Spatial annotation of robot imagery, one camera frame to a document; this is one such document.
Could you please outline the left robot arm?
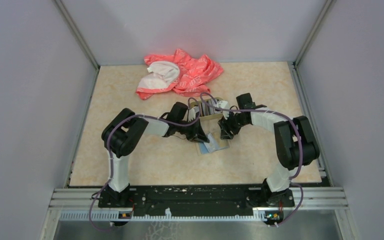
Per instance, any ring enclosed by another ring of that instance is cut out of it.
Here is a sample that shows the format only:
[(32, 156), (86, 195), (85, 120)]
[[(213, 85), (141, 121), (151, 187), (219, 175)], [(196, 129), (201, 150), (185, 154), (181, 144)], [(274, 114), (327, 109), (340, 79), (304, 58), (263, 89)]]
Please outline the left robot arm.
[(118, 207), (129, 203), (130, 193), (126, 190), (130, 186), (129, 156), (143, 135), (168, 138), (178, 133), (190, 142), (210, 142), (201, 126), (199, 113), (199, 107), (181, 102), (176, 102), (161, 117), (136, 114), (124, 108), (107, 125), (101, 134), (109, 158), (109, 177), (104, 189), (112, 203)]

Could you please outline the cream oval card tray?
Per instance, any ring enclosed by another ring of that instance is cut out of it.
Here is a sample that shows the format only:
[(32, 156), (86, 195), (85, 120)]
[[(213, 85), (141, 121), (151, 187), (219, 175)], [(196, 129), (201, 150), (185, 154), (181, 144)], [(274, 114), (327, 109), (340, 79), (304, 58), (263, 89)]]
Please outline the cream oval card tray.
[(199, 114), (199, 119), (201, 121), (220, 119), (222, 117), (222, 112), (216, 110), (213, 107), (216, 107), (220, 101), (223, 101), (223, 98), (216, 97), (214, 99), (208, 98), (204, 100), (196, 100), (193, 97), (190, 97), (187, 100), (188, 108), (192, 111), (188, 113), (187, 120), (192, 121)]

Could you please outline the silver VIP credit card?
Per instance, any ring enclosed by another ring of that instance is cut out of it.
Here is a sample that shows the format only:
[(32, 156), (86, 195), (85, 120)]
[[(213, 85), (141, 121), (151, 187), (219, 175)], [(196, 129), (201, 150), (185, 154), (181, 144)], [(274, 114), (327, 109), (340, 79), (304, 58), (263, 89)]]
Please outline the silver VIP credit card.
[(201, 149), (202, 154), (211, 154), (211, 153), (219, 151), (221, 149), (219, 144), (217, 143), (216, 139), (214, 138), (214, 136), (211, 133), (209, 133), (207, 135), (207, 138), (208, 138), (209, 142), (203, 143), (203, 147)]

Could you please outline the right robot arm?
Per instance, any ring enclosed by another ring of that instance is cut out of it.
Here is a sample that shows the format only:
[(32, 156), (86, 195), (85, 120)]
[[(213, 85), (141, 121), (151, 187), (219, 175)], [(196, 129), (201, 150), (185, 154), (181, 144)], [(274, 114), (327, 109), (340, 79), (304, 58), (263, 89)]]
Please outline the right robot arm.
[(237, 110), (229, 109), (225, 100), (218, 101), (217, 110), (222, 112), (218, 121), (220, 137), (231, 140), (242, 127), (253, 125), (274, 134), (276, 155), (279, 163), (273, 173), (263, 181), (261, 199), (267, 206), (275, 206), (281, 200), (281, 192), (289, 188), (303, 166), (320, 156), (320, 147), (309, 119), (302, 115), (294, 118), (271, 110), (266, 105), (257, 105), (250, 93), (236, 97)]

